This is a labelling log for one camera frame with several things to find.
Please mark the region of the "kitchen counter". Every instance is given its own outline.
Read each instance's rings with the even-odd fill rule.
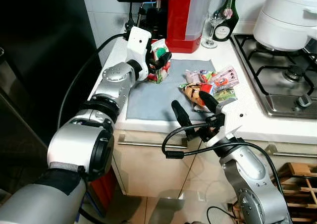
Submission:
[[[221,71],[229,65],[235,68],[240,83],[234,87],[234,90],[241,104],[241,110],[246,111],[244,124],[235,135],[248,140],[317,144],[317,121],[266,116],[257,102],[256,94],[250,87],[251,83],[231,41],[217,42],[217,44],[218,47],[215,49],[200,46],[192,54],[173,53],[172,59],[211,60],[217,71]],[[127,41],[122,38],[117,39],[102,71],[125,61],[126,45]],[[100,74],[89,99],[101,79]],[[179,127],[178,122],[126,119],[126,113],[127,104],[117,119],[116,129],[169,133]]]

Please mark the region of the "stove knob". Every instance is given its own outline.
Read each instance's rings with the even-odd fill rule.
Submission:
[[[296,101],[297,101],[298,105],[300,105],[304,108],[309,107],[313,103],[312,99],[307,94],[300,96]]]

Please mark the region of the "champagne bottle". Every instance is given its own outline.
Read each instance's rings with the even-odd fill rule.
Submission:
[[[232,16],[231,18],[225,20],[223,23],[219,24],[214,31],[213,40],[218,42],[224,42],[228,40],[233,32],[234,27],[237,25],[239,16],[236,9],[236,0],[232,0]]]

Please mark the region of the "white rice cooker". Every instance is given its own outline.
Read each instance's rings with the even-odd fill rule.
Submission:
[[[253,31],[262,45],[296,51],[317,39],[317,0],[266,0]]]

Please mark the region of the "wine glass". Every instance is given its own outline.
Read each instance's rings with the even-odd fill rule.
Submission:
[[[216,42],[212,40],[214,29],[224,20],[229,19],[232,15],[232,0],[211,0],[208,7],[208,20],[211,24],[211,32],[207,39],[202,41],[202,45],[206,48],[215,48]]]

